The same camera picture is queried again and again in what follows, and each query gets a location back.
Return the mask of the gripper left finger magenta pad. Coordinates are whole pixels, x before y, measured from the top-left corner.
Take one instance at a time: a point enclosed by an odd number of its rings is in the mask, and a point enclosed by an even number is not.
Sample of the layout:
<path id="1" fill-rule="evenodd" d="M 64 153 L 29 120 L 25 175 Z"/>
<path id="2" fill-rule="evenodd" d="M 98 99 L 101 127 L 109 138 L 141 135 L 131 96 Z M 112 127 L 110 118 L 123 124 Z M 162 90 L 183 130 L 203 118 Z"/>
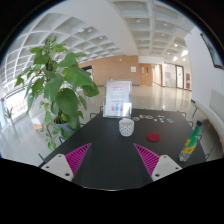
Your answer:
<path id="1" fill-rule="evenodd" d="M 72 181 L 90 146 L 91 144 L 88 143 L 66 155 L 57 154 L 43 165 L 42 169 L 65 180 Z"/>

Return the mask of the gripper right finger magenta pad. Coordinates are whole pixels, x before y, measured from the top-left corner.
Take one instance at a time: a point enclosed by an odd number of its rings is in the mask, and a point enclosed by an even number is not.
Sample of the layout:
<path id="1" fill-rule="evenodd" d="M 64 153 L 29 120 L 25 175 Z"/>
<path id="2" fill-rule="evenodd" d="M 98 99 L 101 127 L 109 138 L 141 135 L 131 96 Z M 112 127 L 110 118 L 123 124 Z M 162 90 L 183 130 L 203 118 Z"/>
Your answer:
<path id="1" fill-rule="evenodd" d="M 168 155 L 159 156 L 151 150 L 136 143 L 134 143 L 134 147 L 137 149 L 143 164 L 153 181 L 159 180 L 181 170 L 181 167 Z"/>

